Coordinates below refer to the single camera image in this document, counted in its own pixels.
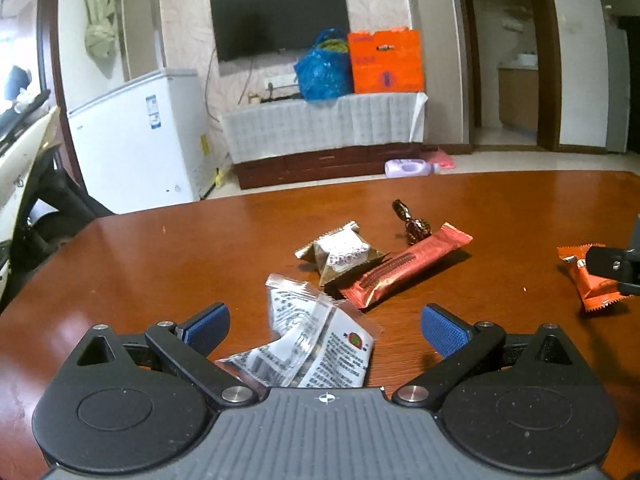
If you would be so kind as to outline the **orange snack packet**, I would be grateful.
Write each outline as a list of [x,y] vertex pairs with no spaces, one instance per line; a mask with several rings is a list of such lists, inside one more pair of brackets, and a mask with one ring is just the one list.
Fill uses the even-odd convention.
[[559,258],[564,262],[568,275],[577,288],[586,312],[602,310],[625,298],[618,290],[616,281],[590,274],[587,270],[586,255],[593,247],[602,247],[602,244],[556,248]]

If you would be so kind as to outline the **red snack bar wrapper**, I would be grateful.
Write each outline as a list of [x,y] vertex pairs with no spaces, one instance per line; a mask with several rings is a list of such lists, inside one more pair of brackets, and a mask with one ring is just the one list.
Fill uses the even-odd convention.
[[430,237],[398,252],[349,286],[341,288],[340,293],[357,309],[370,308],[472,240],[470,234],[444,223]]

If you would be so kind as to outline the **dark brown candy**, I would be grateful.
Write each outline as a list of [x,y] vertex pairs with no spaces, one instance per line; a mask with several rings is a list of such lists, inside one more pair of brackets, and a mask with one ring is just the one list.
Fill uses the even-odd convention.
[[432,235],[431,226],[422,218],[413,217],[408,206],[402,200],[394,200],[392,209],[404,222],[406,239],[410,245],[422,242]]

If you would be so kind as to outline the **white printed snack packet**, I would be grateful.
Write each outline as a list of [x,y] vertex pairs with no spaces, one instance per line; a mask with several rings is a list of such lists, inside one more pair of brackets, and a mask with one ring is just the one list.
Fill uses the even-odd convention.
[[271,274],[266,287],[276,339],[216,364],[258,390],[361,388],[381,326],[308,282]]

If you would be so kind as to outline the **gold white pastry packet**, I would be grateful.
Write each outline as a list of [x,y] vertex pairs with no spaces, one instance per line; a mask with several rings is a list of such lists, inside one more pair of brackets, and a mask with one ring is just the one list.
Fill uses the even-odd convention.
[[386,252],[376,249],[360,235],[360,225],[356,221],[349,221],[344,226],[323,233],[296,249],[294,255],[316,266],[321,288],[361,275],[387,256]]

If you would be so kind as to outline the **dark wooden tv cabinet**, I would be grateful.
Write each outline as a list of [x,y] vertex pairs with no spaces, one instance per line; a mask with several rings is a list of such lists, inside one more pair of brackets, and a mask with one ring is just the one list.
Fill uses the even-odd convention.
[[242,190],[382,174],[391,159],[419,158],[420,143],[357,145],[334,150],[289,154],[241,162],[233,166]]

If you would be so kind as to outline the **pink floor cloth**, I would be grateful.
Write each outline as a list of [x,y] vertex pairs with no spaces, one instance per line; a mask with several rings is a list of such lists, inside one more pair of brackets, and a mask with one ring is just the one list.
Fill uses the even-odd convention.
[[426,148],[421,152],[423,159],[438,170],[453,170],[456,168],[454,159],[440,148]]

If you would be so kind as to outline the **purple plastic bottle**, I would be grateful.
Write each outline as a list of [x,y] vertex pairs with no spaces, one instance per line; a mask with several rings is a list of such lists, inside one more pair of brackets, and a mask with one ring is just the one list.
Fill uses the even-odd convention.
[[391,159],[384,165],[385,177],[389,179],[427,177],[441,171],[442,167],[437,162],[424,159]]

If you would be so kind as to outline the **white chest freezer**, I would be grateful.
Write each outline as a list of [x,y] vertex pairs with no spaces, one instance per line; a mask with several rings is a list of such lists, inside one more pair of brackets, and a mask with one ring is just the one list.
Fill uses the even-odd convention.
[[88,194],[115,214],[207,197],[216,165],[198,72],[164,68],[72,110]]

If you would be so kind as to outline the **white checked cabinet cloth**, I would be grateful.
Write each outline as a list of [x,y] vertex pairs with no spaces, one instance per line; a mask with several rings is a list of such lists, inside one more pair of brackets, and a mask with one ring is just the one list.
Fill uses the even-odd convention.
[[428,96],[367,93],[250,105],[221,118],[232,162],[385,144],[422,143]]

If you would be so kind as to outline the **orange cardboard box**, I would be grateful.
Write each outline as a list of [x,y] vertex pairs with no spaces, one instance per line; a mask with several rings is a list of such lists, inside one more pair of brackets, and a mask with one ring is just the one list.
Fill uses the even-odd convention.
[[397,27],[347,36],[357,94],[425,90],[420,32]]

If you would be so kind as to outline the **blue plastic bag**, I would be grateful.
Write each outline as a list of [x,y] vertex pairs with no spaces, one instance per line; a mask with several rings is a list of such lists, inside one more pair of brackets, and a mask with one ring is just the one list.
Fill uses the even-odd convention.
[[354,92],[347,35],[324,30],[295,65],[299,92],[306,101],[335,100]]

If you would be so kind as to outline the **green hanging curtain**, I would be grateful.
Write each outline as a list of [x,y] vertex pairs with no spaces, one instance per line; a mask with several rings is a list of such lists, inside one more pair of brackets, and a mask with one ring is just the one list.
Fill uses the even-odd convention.
[[87,26],[85,47],[96,61],[111,58],[117,36],[115,0],[85,0]]

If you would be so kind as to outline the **black wall television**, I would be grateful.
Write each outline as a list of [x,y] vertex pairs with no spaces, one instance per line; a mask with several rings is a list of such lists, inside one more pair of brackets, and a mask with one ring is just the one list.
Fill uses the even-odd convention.
[[209,0],[218,60],[301,51],[320,32],[349,32],[346,0]]

